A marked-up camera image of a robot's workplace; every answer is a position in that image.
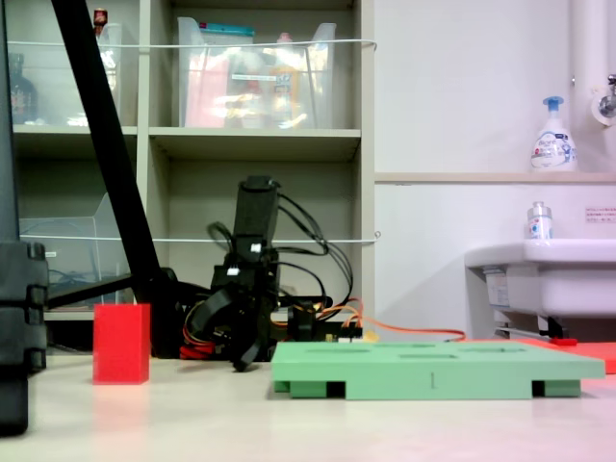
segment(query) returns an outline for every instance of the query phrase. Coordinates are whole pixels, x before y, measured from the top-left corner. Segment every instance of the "white pump bottle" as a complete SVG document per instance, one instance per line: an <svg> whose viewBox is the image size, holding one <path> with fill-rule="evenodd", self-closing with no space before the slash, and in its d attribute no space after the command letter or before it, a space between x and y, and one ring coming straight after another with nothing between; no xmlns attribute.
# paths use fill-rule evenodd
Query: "white pump bottle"
<svg viewBox="0 0 616 462"><path fill-rule="evenodd" d="M544 99L550 116L546 126L539 132L539 139L530 157L533 171L577 171L578 150L558 113L564 100L560 96Z"/></svg>

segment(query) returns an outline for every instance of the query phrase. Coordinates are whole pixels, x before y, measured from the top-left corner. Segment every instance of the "white shelf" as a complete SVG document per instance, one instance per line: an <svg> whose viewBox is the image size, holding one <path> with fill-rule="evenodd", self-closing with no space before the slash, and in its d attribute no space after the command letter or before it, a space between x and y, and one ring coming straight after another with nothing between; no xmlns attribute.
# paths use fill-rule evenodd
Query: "white shelf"
<svg viewBox="0 0 616 462"><path fill-rule="evenodd" d="M122 127L132 160L137 158L137 127ZM94 148L89 127L14 125L13 138L19 159L89 160Z"/></svg>
<svg viewBox="0 0 616 462"><path fill-rule="evenodd" d="M43 313L46 321L94 321L93 311L46 311Z"/></svg>
<svg viewBox="0 0 616 462"><path fill-rule="evenodd" d="M344 11L352 9L355 0L171 0L170 3L177 8Z"/></svg>
<svg viewBox="0 0 616 462"><path fill-rule="evenodd" d="M421 183L526 183L526 184L616 184L616 172L592 173L558 171L546 173L430 173L381 172L374 175L377 185Z"/></svg>
<svg viewBox="0 0 616 462"><path fill-rule="evenodd" d="M150 138L171 159L350 162L360 130L245 130L152 127Z"/></svg>

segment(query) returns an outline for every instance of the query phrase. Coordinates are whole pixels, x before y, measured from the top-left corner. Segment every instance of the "red cube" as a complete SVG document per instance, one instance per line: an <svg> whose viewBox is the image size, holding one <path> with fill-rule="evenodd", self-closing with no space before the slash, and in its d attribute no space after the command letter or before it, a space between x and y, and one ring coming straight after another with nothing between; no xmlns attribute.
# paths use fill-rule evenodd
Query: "red cube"
<svg viewBox="0 0 616 462"><path fill-rule="evenodd" d="M150 374L150 305L94 306L94 384L140 384Z"/></svg>

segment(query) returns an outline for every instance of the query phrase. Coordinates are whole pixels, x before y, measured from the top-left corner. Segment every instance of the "green pallet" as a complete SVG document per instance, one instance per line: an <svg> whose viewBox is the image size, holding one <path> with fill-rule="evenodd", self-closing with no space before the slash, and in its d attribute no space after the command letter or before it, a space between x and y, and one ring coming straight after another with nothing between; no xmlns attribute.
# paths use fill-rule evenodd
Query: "green pallet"
<svg viewBox="0 0 616 462"><path fill-rule="evenodd" d="M292 398L523 399L579 397L603 361L517 342L280 343L275 392Z"/></svg>

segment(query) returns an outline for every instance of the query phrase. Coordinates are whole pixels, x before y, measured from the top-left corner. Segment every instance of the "table surface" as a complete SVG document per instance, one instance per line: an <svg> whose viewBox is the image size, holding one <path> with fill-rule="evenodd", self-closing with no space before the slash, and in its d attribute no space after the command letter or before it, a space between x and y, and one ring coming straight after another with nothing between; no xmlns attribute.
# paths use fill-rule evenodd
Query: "table surface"
<svg viewBox="0 0 616 462"><path fill-rule="evenodd" d="M153 359L144 385L92 386L91 361L49 358L0 461L616 461L616 376L582 398L290 400L269 365Z"/></svg>

